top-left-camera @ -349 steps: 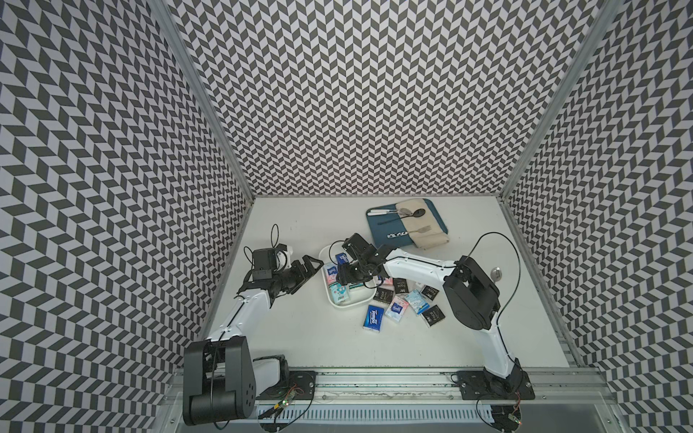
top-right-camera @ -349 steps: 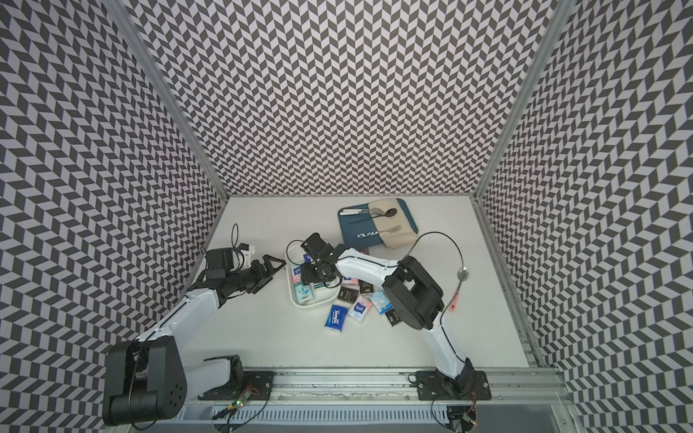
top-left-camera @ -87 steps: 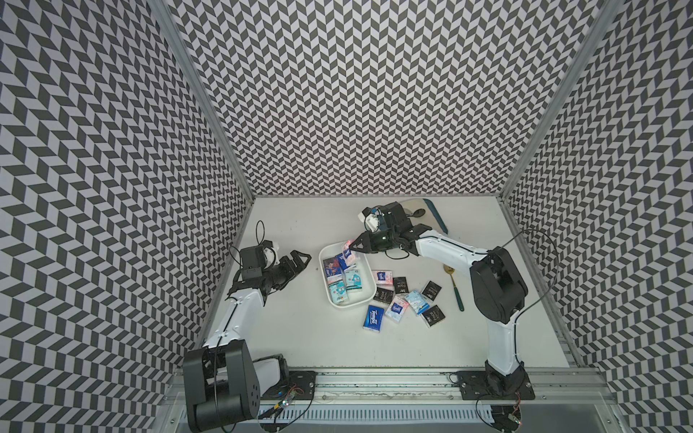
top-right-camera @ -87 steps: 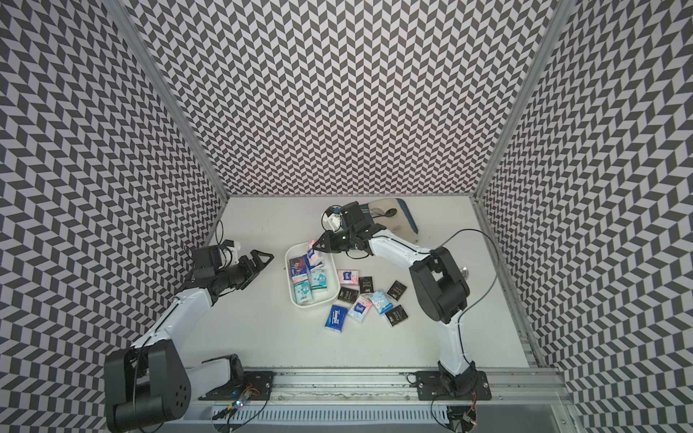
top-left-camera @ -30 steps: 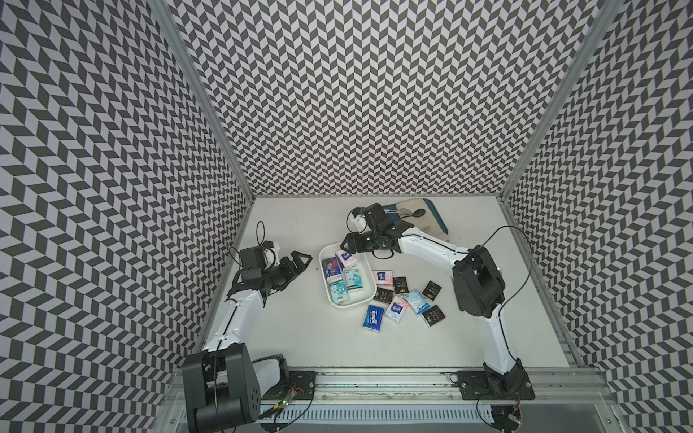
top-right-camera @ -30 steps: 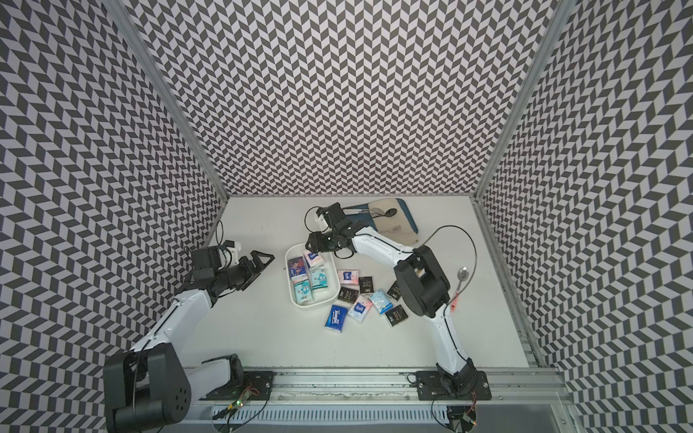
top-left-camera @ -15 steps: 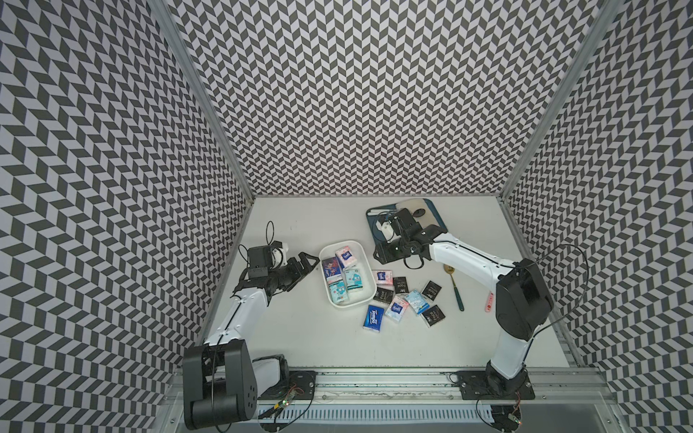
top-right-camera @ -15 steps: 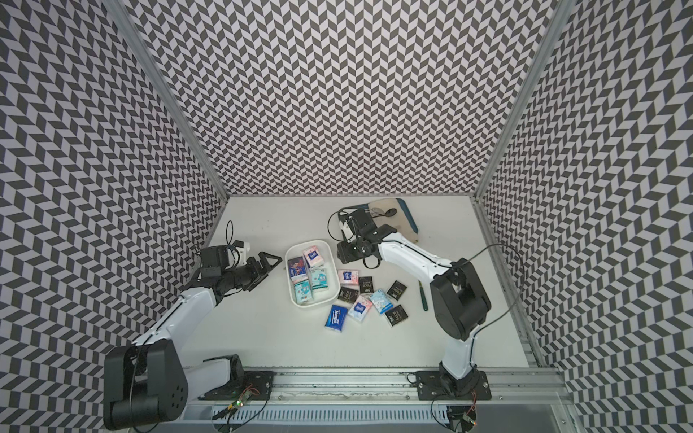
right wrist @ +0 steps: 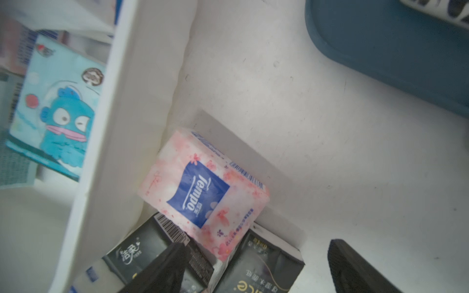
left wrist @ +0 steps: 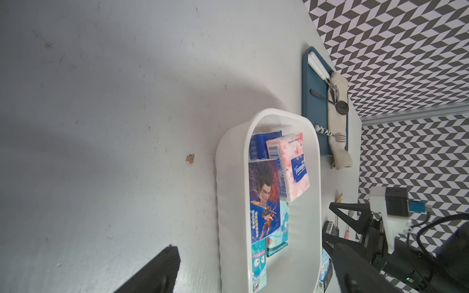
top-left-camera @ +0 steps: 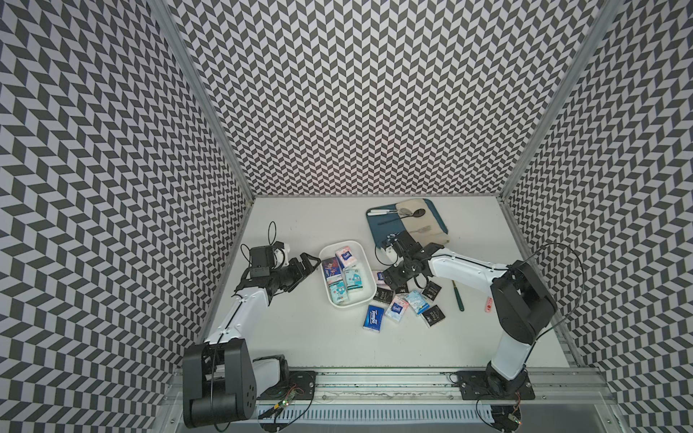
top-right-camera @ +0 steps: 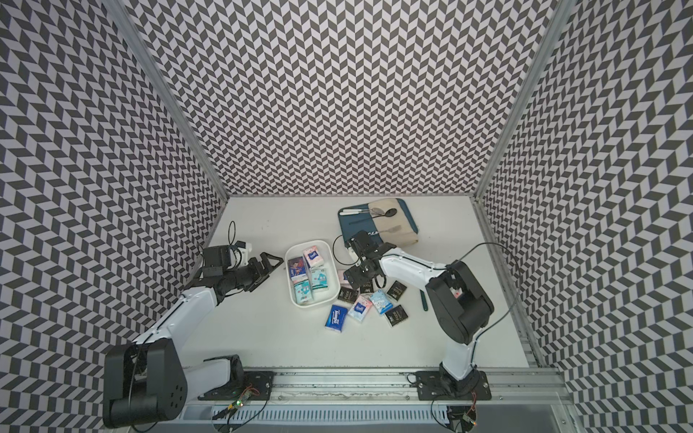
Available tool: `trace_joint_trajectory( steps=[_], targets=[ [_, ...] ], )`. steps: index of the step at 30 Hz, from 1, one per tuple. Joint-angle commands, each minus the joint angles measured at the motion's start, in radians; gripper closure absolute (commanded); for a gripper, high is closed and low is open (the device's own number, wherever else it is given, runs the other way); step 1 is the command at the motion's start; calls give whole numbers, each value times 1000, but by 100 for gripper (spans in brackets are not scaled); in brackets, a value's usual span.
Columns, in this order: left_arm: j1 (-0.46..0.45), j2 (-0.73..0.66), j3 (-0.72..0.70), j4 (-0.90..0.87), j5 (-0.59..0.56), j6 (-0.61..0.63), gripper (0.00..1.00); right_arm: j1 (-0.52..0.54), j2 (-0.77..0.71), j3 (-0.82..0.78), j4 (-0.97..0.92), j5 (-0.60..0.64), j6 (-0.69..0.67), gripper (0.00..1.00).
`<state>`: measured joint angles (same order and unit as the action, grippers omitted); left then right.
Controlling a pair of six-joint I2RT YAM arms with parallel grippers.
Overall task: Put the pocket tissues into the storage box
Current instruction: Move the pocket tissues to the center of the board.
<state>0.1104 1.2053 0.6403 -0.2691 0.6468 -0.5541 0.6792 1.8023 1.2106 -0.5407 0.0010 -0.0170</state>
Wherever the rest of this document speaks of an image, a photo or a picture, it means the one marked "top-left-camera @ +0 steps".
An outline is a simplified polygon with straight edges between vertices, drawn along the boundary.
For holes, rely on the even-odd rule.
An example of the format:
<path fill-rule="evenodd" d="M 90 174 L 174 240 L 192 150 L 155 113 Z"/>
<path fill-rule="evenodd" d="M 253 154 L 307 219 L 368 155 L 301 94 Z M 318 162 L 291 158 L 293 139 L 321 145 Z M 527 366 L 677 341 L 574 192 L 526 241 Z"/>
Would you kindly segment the light blue tissue pack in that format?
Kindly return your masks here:
<path fill-rule="evenodd" d="M 420 292 L 417 292 L 416 290 L 414 292 L 408 293 L 405 296 L 405 300 L 407 301 L 410 308 L 416 315 L 422 314 L 431 306 L 429 305 L 428 301 L 426 301 L 426 299 L 422 296 L 422 294 L 420 294 Z"/>

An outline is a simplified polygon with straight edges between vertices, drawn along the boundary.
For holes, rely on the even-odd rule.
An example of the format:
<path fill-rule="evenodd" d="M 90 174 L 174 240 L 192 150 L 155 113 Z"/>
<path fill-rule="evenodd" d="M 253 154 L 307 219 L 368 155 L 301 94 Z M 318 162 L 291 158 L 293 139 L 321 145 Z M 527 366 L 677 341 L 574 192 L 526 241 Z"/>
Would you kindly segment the teal cartoon tissue pack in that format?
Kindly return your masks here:
<path fill-rule="evenodd" d="M 344 270 L 344 281 L 346 284 L 346 290 L 351 292 L 358 292 L 364 287 L 363 279 L 361 273 L 357 269 L 346 269 Z"/>

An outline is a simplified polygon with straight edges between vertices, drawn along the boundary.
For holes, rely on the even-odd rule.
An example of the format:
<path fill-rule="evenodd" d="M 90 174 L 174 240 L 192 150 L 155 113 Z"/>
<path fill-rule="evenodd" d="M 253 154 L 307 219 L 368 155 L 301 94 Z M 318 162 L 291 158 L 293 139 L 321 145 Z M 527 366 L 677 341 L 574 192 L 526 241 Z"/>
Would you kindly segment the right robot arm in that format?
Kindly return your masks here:
<path fill-rule="evenodd" d="M 493 300 L 503 334 L 485 371 L 478 371 L 478 391 L 464 399 L 509 400 L 526 388 L 526 363 L 538 339 L 550 331 L 558 310 L 546 284 L 525 261 L 509 265 L 478 261 L 438 244 L 395 248 L 400 259 L 383 271 L 384 281 L 399 287 L 422 275 L 462 283 Z"/>

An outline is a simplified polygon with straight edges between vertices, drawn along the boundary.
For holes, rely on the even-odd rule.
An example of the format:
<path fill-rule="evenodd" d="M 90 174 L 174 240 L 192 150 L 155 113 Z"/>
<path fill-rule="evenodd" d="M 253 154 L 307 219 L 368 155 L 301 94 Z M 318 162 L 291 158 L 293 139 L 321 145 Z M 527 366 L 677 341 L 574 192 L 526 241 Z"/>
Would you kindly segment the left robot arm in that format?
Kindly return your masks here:
<path fill-rule="evenodd" d="M 321 260 L 303 253 L 278 265 L 261 247 L 232 295 L 225 319 L 203 342 L 188 347 L 182 361 L 182 416 L 189 429 L 249 420 L 257 398 L 289 378 L 283 355 L 252 359 L 248 342 L 274 297 L 288 294 L 310 277 Z"/>

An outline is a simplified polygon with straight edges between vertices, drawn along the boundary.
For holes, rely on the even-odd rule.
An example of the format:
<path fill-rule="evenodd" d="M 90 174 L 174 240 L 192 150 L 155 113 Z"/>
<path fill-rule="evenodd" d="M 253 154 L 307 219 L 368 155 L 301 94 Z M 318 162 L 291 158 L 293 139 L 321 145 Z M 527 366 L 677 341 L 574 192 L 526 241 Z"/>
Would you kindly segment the blue Tempo pack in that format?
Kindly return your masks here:
<path fill-rule="evenodd" d="M 384 308 L 369 305 L 366 310 L 366 317 L 363 328 L 373 332 L 380 332 L 384 319 Z"/>

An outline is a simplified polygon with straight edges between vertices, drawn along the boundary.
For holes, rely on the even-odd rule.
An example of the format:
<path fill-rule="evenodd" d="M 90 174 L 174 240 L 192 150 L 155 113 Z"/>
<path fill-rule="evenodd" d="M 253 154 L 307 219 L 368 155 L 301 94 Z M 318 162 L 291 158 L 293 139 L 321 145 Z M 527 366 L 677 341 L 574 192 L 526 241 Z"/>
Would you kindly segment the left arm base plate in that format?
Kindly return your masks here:
<path fill-rule="evenodd" d="M 314 397 L 316 384 L 317 373 L 315 371 L 290 371 L 286 379 L 281 380 L 263 393 L 258 393 L 254 389 L 254 391 L 250 391 L 250 396 L 258 402 L 279 402 L 279 400 L 287 397 L 291 391 L 294 391 L 295 395 L 292 397 L 292 401 L 309 402 Z"/>

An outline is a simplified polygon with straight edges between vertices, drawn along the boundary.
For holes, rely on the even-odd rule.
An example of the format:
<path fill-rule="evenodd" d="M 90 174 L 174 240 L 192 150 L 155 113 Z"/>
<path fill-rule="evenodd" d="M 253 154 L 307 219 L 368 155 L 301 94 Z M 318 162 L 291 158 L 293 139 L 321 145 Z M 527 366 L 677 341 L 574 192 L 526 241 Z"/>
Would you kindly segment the pink white tissue pack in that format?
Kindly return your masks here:
<path fill-rule="evenodd" d="M 358 264 L 358 259 L 355 257 L 352 249 L 349 246 L 344 246 L 335 252 L 335 256 L 343 269 L 348 269 Z"/>

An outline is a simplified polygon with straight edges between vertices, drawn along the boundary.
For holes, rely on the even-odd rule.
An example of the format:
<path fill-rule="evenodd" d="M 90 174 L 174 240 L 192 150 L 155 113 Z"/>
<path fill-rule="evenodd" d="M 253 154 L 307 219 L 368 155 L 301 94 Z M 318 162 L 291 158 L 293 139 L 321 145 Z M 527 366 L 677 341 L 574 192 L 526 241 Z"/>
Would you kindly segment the pale blue pink pack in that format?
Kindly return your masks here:
<path fill-rule="evenodd" d="M 402 295 L 395 295 L 393 297 L 393 301 L 391 302 L 390 306 L 387 308 L 385 311 L 385 316 L 394 321 L 395 323 L 400 323 L 402 321 L 402 318 L 404 317 L 404 314 L 406 310 L 409 308 L 409 303 L 407 302 L 406 297 Z"/>

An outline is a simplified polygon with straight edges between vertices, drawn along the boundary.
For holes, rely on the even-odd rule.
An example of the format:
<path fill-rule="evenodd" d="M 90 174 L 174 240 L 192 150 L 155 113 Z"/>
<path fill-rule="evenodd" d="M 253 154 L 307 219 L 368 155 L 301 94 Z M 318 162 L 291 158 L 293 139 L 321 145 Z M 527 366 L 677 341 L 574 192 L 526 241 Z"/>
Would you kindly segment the purple tissue pack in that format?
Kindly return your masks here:
<path fill-rule="evenodd" d="M 333 284 L 336 281 L 341 281 L 343 279 L 342 267 L 337 257 L 332 256 L 323 260 L 321 262 L 321 267 L 326 283 Z"/>

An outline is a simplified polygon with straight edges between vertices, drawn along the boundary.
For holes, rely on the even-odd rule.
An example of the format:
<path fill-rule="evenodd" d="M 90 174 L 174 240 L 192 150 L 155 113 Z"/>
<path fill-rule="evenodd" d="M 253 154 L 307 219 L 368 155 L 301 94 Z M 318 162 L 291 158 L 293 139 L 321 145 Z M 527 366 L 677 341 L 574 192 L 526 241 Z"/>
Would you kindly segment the mint green tissue pack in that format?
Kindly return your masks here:
<path fill-rule="evenodd" d="M 348 302 L 348 289 L 344 281 L 335 281 L 328 285 L 328 291 L 330 292 L 330 299 L 336 305 L 342 305 Z"/>

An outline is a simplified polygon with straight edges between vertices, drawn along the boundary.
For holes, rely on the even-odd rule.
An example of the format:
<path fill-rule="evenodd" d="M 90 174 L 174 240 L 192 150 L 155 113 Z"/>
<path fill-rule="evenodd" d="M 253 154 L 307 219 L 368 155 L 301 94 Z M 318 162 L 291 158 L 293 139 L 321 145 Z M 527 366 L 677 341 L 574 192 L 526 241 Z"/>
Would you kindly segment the white storage box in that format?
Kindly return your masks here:
<path fill-rule="evenodd" d="M 359 242 L 342 241 L 319 253 L 323 283 L 330 304 L 346 309 L 372 301 L 376 294 L 373 270 Z"/>

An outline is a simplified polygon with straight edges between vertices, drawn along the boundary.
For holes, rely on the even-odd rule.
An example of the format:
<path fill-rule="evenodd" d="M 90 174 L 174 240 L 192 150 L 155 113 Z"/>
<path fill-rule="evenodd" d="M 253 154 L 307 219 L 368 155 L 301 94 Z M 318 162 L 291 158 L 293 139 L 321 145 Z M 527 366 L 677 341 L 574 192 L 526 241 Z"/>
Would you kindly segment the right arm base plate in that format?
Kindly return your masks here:
<path fill-rule="evenodd" d="M 524 402 L 536 399 L 526 369 L 523 369 L 513 380 L 507 380 L 499 373 L 481 370 L 458 371 L 455 376 L 464 401 L 520 400 Z"/>

